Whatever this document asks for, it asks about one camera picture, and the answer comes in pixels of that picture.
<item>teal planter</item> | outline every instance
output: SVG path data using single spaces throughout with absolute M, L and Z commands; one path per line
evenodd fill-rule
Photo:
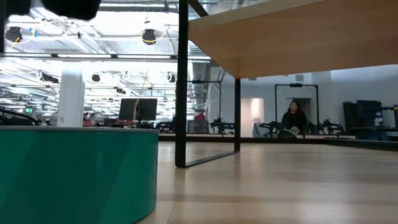
M 156 203 L 158 132 L 0 128 L 0 223 L 131 224 Z

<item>woman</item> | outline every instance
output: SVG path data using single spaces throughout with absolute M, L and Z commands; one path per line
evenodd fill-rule
M 299 128 L 300 132 L 303 133 L 304 127 L 307 123 L 307 117 L 304 112 L 300 109 L 299 103 L 292 101 L 289 109 L 282 118 L 282 125 L 287 129 L 292 127 Z

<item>wooden tabletop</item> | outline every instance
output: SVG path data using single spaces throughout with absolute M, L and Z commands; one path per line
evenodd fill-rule
M 397 0 L 271 0 L 190 21 L 235 78 L 398 63 Z

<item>wooden floor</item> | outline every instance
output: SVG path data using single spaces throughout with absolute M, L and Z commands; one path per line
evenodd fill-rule
M 187 160 L 232 151 L 195 143 Z M 189 169 L 159 145 L 150 223 L 398 223 L 398 153 L 325 145 L 243 144 L 241 153 Z

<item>ceiling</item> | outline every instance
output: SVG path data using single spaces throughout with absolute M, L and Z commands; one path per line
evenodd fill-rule
M 215 14 L 258 1 L 200 2 Z M 75 63 L 85 76 L 85 111 L 117 116 L 121 98 L 140 96 L 158 98 L 157 119 L 170 119 L 175 113 L 175 83 L 170 83 L 168 77 L 177 74 L 173 55 L 178 49 L 178 1 L 167 4 L 169 10 L 164 1 L 102 1 L 91 21 L 59 17 L 40 5 L 35 5 L 29 15 L 11 16 L 5 30 L 20 27 L 22 39 L 19 43 L 6 39 L 5 51 L 9 54 L 0 58 L 0 107 L 24 110 L 32 106 L 42 116 L 56 116 L 60 85 L 44 81 L 43 76 L 61 82 L 62 70 Z M 190 19 L 196 18 L 198 15 L 190 8 Z M 154 45 L 143 41 L 146 29 L 154 30 Z M 66 54 L 80 56 L 65 58 Z M 97 54 L 144 55 L 146 59 L 96 58 Z M 170 58 L 152 60 L 157 55 Z M 222 69 L 191 42 L 189 55 L 197 60 L 189 61 L 188 80 L 220 80 Z M 94 74 L 100 76 L 99 82 L 92 80 Z M 118 88 L 126 93 L 118 93 Z M 207 89 L 207 83 L 188 84 L 189 116 L 205 109 Z

